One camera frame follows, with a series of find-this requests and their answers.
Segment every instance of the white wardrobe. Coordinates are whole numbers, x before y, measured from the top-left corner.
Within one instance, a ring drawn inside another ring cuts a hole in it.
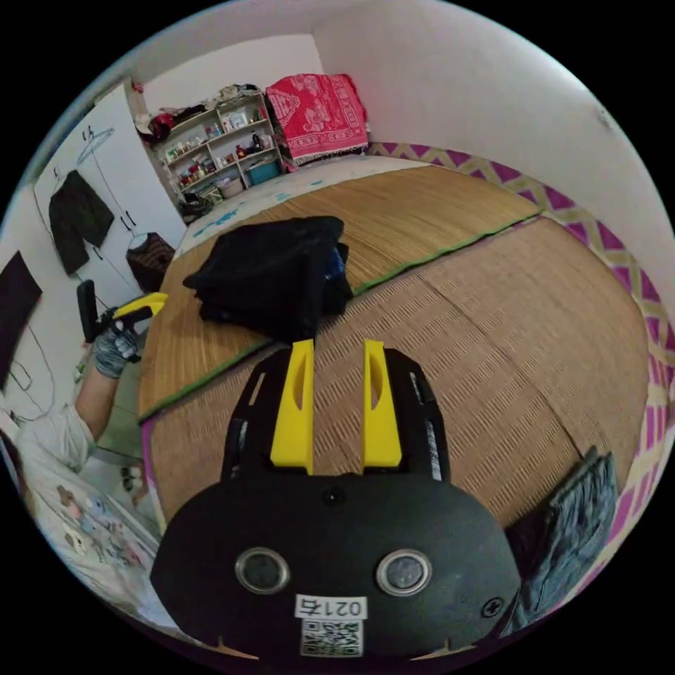
[[[85,242],[89,261],[77,270],[82,280],[94,281],[99,311],[143,294],[127,264],[134,236],[156,232],[177,248],[186,230],[136,131],[127,87],[128,83],[120,84],[96,104],[58,147],[34,185],[50,234],[50,199],[73,170],[114,214],[100,248]]]

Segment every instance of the person's arm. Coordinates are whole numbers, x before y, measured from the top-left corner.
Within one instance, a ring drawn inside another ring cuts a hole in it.
[[[94,442],[103,435],[113,412],[115,393],[120,380],[114,380],[90,368],[84,376],[79,394],[75,399],[75,410],[89,427]]]
[[[120,376],[130,357],[138,349],[132,330],[108,328],[96,338],[94,368],[84,376],[75,410],[98,441],[110,422]]]
[[[90,368],[75,405],[40,417],[21,427],[16,446],[30,458],[42,448],[69,469],[79,472],[89,451],[105,431],[127,359],[136,353],[136,333],[109,328],[96,338],[94,367]]]

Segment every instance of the gray cloth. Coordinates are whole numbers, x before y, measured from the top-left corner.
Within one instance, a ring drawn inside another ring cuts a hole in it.
[[[614,457],[592,447],[542,507],[506,531],[522,586],[502,636],[542,618],[581,581],[605,545],[616,503]]]

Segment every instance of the teal storage box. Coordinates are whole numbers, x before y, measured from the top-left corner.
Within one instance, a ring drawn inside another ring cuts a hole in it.
[[[280,173],[278,160],[272,160],[271,162],[265,162],[264,164],[258,164],[256,167],[251,167],[248,170],[248,177],[253,185],[257,185],[258,183],[264,183],[265,181],[270,180],[270,178],[275,178]]]

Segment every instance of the green mat edging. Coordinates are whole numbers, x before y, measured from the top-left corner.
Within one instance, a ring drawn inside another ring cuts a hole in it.
[[[501,225],[500,227],[494,229],[494,230],[488,230],[487,232],[483,232],[479,235],[476,235],[475,237],[472,237],[471,239],[464,240],[463,242],[460,242],[459,244],[455,244],[454,246],[449,246],[447,248],[441,248],[438,249],[438,251],[432,253],[431,255],[425,256],[424,258],[420,258],[419,260],[415,260],[412,262],[404,262],[400,265],[397,265],[393,270],[387,272],[386,274],[383,274],[382,276],[377,277],[376,279],[373,279],[372,281],[366,281],[365,283],[362,283],[358,288],[354,290],[354,297],[358,297],[365,293],[368,290],[371,290],[372,288],[379,286],[381,283],[384,283],[385,281],[389,281],[390,279],[393,279],[394,277],[398,276],[399,274],[403,274],[404,272],[413,269],[415,267],[419,267],[421,265],[424,265],[428,262],[433,262],[434,260],[437,260],[438,258],[448,255],[449,253],[454,253],[457,250],[460,250],[462,248],[466,248],[467,246],[471,246],[472,244],[475,244],[476,242],[480,241],[481,239],[487,239],[488,237],[495,236],[496,234],[499,234],[500,232],[503,232],[504,230],[508,230],[510,227],[514,227],[514,225],[518,225],[520,223],[523,223],[527,220],[530,220],[532,218],[536,218],[537,216],[541,215],[543,212],[543,209],[540,209],[536,211],[535,213],[530,214],[529,216],[526,216],[525,218],[519,218],[518,220],[515,220],[511,223],[507,223],[506,225]],[[200,389],[204,385],[207,385],[209,382],[212,382],[218,375],[221,373],[224,373],[225,371],[229,370],[232,366],[235,366],[236,364],[240,363],[243,361],[247,356],[252,356],[255,352],[258,352],[259,350],[263,349],[264,347],[268,347],[269,345],[272,345],[274,343],[274,340],[271,340],[269,338],[266,338],[265,340],[261,340],[260,342],[256,342],[254,345],[251,345],[250,347],[247,347],[243,351],[239,352],[235,357],[232,359],[229,359],[228,361],[224,361],[220,366],[218,366],[216,369],[208,373],[207,375],[204,375],[203,377],[199,378],[195,382],[193,382],[191,385],[188,385],[187,387],[183,387],[179,391],[177,391],[175,394],[172,396],[169,396],[156,405],[154,405],[152,408],[148,410],[145,414],[142,416],[139,416],[139,424],[143,424],[148,418],[152,417],[156,413],[160,412],[164,408],[167,408],[174,403],[178,403],[182,399],[184,399],[188,394],[191,394],[192,392],[196,391],[197,389]]]

